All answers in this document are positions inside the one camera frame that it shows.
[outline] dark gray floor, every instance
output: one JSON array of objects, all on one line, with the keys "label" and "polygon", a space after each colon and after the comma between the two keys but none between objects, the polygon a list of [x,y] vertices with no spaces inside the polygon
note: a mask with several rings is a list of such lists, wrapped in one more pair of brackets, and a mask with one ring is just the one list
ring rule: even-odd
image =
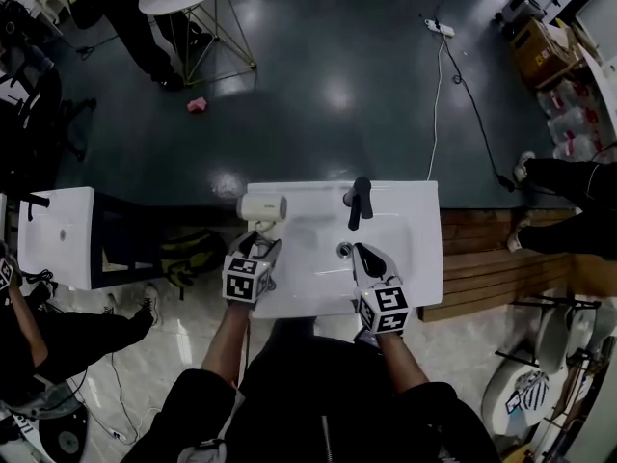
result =
[{"label": "dark gray floor", "polygon": [[[251,74],[175,94],[151,83],[119,40],[88,61],[57,43],[65,96],[98,100],[72,132],[87,144],[86,160],[65,155],[57,185],[90,185],[142,204],[216,204],[249,182],[425,179],[440,39],[423,17],[432,16],[438,1],[234,0],[258,62],[256,84]],[[510,176],[520,152],[550,155],[551,145],[544,115],[491,21],[505,1],[445,0],[440,16],[456,30],[450,49],[475,95],[498,168]],[[75,45],[113,35],[104,19],[86,32],[70,24],[65,30]],[[443,53],[433,170],[442,207],[560,205],[550,197],[524,200],[496,183],[453,74]],[[200,95],[209,108],[192,116],[186,102]]]}]

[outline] black sleeve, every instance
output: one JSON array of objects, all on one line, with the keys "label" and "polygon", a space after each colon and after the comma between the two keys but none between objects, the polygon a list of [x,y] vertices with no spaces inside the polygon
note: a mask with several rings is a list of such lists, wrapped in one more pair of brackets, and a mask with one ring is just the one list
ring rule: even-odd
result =
[{"label": "black sleeve", "polygon": [[420,384],[395,401],[401,419],[440,427],[441,444],[460,463],[498,463],[495,445],[484,424],[452,387],[444,382]]},{"label": "black sleeve", "polygon": [[185,370],[175,381],[163,410],[122,463],[176,463],[185,448],[216,439],[227,421],[235,390],[219,375]]},{"label": "black sleeve", "polygon": [[30,345],[24,338],[13,311],[0,311],[0,399],[22,404],[26,381],[35,373]]}]

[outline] pink object on floor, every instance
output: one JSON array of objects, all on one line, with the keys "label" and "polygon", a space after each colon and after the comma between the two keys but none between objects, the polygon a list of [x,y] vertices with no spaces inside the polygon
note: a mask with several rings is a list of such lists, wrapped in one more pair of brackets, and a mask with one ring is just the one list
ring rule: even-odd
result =
[{"label": "pink object on floor", "polygon": [[205,110],[205,107],[207,105],[208,103],[205,102],[205,99],[203,99],[203,97],[198,97],[197,99],[189,101],[189,103],[186,105],[186,108],[191,113],[200,113]]}]

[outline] zipper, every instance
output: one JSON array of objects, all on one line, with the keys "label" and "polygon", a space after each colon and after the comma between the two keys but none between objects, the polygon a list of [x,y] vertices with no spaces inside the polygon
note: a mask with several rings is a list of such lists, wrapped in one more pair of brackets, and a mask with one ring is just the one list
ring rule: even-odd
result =
[{"label": "zipper", "polygon": [[334,463],[332,458],[332,448],[330,447],[330,430],[328,429],[328,417],[326,415],[321,416],[321,427],[324,430],[324,441],[326,442],[326,461],[328,463]]}]

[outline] wooden platform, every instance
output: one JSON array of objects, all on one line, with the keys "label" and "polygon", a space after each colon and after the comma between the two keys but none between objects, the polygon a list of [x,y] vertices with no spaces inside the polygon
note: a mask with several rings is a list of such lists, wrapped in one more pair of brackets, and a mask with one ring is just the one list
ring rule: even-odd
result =
[{"label": "wooden platform", "polygon": [[[573,215],[572,210],[530,212],[532,225],[550,225]],[[516,210],[442,210],[443,301],[420,308],[421,320],[484,311],[565,285],[570,256],[511,254],[505,248],[520,218]]]}]

